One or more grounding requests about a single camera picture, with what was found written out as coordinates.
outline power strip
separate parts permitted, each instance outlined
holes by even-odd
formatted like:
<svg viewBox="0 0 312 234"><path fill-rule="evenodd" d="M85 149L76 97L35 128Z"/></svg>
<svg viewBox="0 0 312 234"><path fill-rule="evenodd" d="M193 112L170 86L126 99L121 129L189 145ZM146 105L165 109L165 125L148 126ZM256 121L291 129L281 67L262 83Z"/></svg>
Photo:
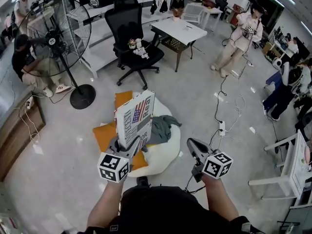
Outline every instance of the power strip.
<svg viewBox="0 0 312 234"><path fill-rule="evenodd" d="M33 105L34 105L34 98L31 96L31 97L26 101L26 108L27 108L27 110L29 110Z"/></svg>
<svg viewBox="0 0 312 234"><path fill-rule="evenodd" d="M219 122L219 129L220 129L219 131L220 136L224 137L225 136L225 121L224 120L221 120Z"/></svg>

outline orange cushion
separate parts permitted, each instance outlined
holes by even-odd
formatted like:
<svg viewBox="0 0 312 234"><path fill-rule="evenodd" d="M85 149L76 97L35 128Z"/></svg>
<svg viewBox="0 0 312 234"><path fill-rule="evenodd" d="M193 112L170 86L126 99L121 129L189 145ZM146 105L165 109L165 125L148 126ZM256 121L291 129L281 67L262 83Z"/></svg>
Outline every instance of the orange cushion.
<svg viewBox="0 0 312 234"><path fill-rule="evenodd" d="M132 91L115 94L115 108L117 109L131 99ZM106 152L111 139L117 136L115 122L113 121L107 125L96 127L93 129L93 133L97 139L97 143L101 152ZM148 163L145 161L143 152L141 150L133 157L132 165L132 171L148 166Z"/></svg>
<svg viewBox="0 0 312 234"><path fill-rule="evenodd" d="M115 109L132 99L132 91L115 94Z"/></svg>

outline gray cloth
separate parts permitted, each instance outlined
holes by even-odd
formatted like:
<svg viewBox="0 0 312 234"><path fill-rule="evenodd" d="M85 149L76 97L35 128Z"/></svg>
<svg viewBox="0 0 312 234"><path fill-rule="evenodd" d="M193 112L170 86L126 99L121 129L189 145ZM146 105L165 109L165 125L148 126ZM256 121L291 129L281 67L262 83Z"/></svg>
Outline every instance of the gray cloth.
<svg viewBox="0 0 312 234"><path fill-rule="evenodd" d="M180 127L176 118L169 115L162 115L152 118L152 133L151 138L147 144L161 144L166 143L171 138L171 124Z"/></svg>

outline fan base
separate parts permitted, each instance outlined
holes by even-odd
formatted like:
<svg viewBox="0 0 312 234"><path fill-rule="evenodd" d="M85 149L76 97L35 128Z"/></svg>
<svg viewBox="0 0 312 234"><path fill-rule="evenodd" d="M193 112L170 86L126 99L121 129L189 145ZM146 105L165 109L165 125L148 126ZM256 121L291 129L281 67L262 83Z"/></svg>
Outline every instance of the fan base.
<svg viewBox="0 0 312 234"><path fill-rule="evenodd" d="M89 84L81 85L79 89L82 91L82 95L79 93L78 89L75 88L70 95L70 104L75 109L85 109L93 103L96 98L96 91L94 87Z"/></svg>

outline american flag print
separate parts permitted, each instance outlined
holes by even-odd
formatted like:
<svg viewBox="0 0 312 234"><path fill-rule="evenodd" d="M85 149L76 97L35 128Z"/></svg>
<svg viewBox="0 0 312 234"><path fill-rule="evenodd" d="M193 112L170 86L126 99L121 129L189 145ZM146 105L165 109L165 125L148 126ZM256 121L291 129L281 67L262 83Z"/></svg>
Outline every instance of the american flag print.
<svg viewBox="0 0 312 234"><path fill-rule="evenodd" d="M146 101L147 99L140 102L138 105L136 105L136 110L135 110L135 114L133 115L132 124L137 123L138 121L142 120L143 112L146 106Z"/></svg>

